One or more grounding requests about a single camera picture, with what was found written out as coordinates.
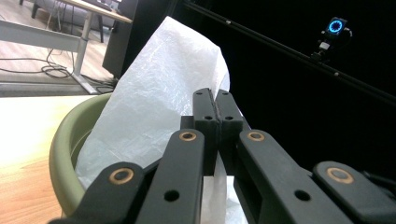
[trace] green bowl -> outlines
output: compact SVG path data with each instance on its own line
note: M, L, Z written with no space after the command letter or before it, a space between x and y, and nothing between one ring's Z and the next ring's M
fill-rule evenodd
M94 96L73 108L61 122L49 151L49 173L64 215L71 216L85 189L75 172L78 153L98 120L111 93Z

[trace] table leg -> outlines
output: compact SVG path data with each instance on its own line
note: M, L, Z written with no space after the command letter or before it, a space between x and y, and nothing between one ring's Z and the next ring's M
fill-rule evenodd
M91 84L81 75L82 62L84 60L85 49L88 44L88 35L91 30L93 12L88 11L87 18L85 19L84 28L82 29L81 39L78 45L78 54L74 65L72 77L76 82L81 85L89 94L98 94L99 92L94 89Z

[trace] cable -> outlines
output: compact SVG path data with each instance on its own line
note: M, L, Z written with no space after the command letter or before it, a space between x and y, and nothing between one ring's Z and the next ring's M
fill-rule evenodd
M96 90L99 91L101 94L105 94L105 93L109 93L109 92L113 92L114 91L114 89L112 89L112 88L109 88L109 89L111 89L111 91L100 91L100 88L108 88L108 87L104 87L104 86L96 87Z
M362 174L374 184L388 189L393 194L393 197L396 197L396 181L384 176L371 174L367 171L363 171Z
M49 51L49 54L47 55L47 59L46 59L46 60L36 59L36 58L16 58L16 59L9 59L9 58L6 58L6 59L0 59L0 60L4 60L4 61L10 61L10 60L33 60L33 61L40 61L40 62L47 63L48 65L45 65L45 66L41 67L41 71L39 71L39 72L12 71L12 70L4 69L4 68L0 68L0 70L1 70L1 71L5 71L5 72L10 72L10 73L25 73L25 74L40 74L40 73L44 73L45 75L47 75L47 76L49 76L49 77L55 77L55 78L70 77L71 74L74 72L74 69L75 69L75 67L74 67L74 55L73 55L73 53L72 53L73 71L72 71L72 73L69 73L69 72L67 71L67 69L66 69L65 66L62 66L62 65L59 65L59 64L57 64L57 63L54 63L54 62L50 62L50 61L49 61L49 57L50 57L52 51L53 51L53 49L51 49L51 50ZM64 76L61 76L61 77L55 76L55 75L53 75L53 74L51 73L51 72L53 72L53 71L60 72L60 73L64 74Z
M53 56L53 55L62 55L62 53L63 53L64 51L61 49L61 52L59 52L59 53L51 53L51 56Z
M3 19L3 21L7 21L6 18L4 18L3 15L0 15L0 17Z
M349 45L349 43L352 40L352 36L353 36L352 31L349 28L347 28L347 27L344 28L344 31L349 32L349 39L347 40L347 42L345 44L341 45L341 46L338 46L338 47L334 48L334 49L330 49L330 51L337 51L337 50L343 49L347 45Z
M86 79L88 79L88 80L90 80L90 81L92 81L92 82L95 82L95 83L97 83L97 84L107 85L107 86L114 87L114 81L101 81L101 80L98 80L98 79L94 79L94 78L92 78L92 77L88 77L88 76L83 75L83 74L81 74L81 76L82 76L82 77L85 77Z

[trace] table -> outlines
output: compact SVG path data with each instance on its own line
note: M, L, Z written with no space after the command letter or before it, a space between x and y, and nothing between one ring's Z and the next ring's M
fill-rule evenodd
M114 9L110 12L81 0L61 0L62 2L80 7L88 11L85 19L81 37L60 34L49 30L44 30L23 24L17 24L9 21L0 21L0 40L33 45L50 49L61 49L76 52L77 58L74 68L70 70L73 79L83 87L89 94L98 94L90 83L81 75L81 67L84 61L84 54L88 44L88 35L91 30L93 14L107 16L115 21L129 22L132 21L124 16L119 15Z
M62 214L50 181L50 144L85 96L0 98L0 223L47 223Z

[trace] wooden table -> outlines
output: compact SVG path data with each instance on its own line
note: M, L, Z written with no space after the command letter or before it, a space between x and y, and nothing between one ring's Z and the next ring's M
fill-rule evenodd
M0 98L0 223L61 216L50 182L50 144L64 116L91 97Z
M100 7L96 7L92 4L89 4L87 2L84 2L82 0L59 0L61 2L66 3L67 5L71 5L74 7L80 7L80 8L84 8L87 11L90 12L94 12L97 13L99 15L102 16L107 16L115 21L123 21L123 22L127 22L127 23L131 23L132 21L124 16L121 16L120 14L118 14L114 9L112 9L111 11L107 11L105 9L102 9Z

